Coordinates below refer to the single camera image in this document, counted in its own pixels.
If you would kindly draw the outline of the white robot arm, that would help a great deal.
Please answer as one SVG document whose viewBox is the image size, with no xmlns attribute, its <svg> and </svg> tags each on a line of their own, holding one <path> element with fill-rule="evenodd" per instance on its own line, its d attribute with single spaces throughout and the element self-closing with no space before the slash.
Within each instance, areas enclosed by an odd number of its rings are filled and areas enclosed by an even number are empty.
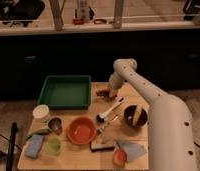
<svg viewBox="0 0 200 171">
<path fill-rule="evenodd" d="M 127 81 L 149 104 L 149 171 L 198 171 L 192 114 L 186 103 L 136 72 L 135 59 L 117 59 L 109 78 L 109 96 Z"/>
</svg>

